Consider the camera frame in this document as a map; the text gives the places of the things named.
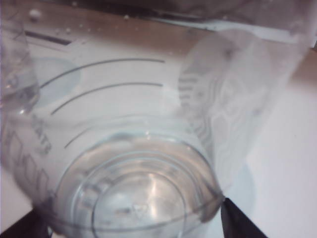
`white surface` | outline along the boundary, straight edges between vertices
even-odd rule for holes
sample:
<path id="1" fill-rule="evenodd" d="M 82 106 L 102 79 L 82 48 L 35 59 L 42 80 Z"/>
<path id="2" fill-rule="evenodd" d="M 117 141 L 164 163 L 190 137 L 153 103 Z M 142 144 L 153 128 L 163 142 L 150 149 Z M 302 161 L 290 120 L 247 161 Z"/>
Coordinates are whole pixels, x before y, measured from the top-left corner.
<path id="1" fill-rule="evenodd" d="M 310 51 L 226 194 L 270 238 L 317 237 L 316 64 L 317 53 Z M 1 171 L 1 230 L 29 210 L 27 199 Z M 219 216 L 212 231 L 213 238 L 222 237 Z"/>

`transparent plastic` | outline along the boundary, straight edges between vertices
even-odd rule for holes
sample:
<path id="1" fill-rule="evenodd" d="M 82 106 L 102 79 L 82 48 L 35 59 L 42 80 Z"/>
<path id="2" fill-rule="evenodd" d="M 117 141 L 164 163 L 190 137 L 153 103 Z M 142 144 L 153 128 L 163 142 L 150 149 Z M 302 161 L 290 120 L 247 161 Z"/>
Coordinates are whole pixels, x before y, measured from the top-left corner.
<path id="1" fill-rule="evenodd" d="M 313 2 L 18 3 L 40 97 L 2 112 L 1 162 L 35 208 L 68 238 L 203 237 Z"/>

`measuring cup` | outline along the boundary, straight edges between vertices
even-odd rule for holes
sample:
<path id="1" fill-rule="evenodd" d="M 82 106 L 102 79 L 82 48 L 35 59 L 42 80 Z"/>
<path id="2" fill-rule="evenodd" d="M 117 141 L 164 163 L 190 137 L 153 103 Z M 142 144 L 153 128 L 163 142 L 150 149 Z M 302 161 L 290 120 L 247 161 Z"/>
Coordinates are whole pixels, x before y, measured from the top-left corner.
<path id="1" fill-rule="evenodd" d="M 2 110 L 29 110 L 39 88 L 25 38 L 22 19 L 14 1 L 1 3 L 1 104 Z"/>
<path id="2" fill-rule="evenodd" d="M 195 6 L 20 2 L 41 96 L 1 114 L 2 162 L 56 233 L 204 235 L 311 22 Z"/>

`water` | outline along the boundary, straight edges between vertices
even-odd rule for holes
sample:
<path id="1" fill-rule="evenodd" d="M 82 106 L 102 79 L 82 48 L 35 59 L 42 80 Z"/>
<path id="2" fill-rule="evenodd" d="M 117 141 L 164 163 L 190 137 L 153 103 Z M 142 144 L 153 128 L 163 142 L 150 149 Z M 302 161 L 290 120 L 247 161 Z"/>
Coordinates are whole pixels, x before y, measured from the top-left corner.
<path id="1" fill-rule="evenodd" d="M 222 199 L 198 150 L 150 133 L 120 133 L 99 142 L 67 170 L 57 197 L 59 219 L 77 225 L 65 228 L 70 237 L 147 228 L 160 229 L 153 237 L 169 237 L 210 220 Z"/>

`black object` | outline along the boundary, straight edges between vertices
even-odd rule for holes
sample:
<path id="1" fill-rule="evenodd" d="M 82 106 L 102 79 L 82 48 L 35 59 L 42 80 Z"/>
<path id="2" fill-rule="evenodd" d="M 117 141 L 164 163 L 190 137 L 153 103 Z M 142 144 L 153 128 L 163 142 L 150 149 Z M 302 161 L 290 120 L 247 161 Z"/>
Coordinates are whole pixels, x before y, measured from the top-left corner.
<path id="1" fill-rule="evenodd" d="M 267 238 L 229 198 L 222 203 L 221 221 L 224 238 Z"/>
<path id="2" fill-rule="evenodd" d="M 5 230 L 0 238 L 50 238 L 48 226 L 33 209 Z"/>

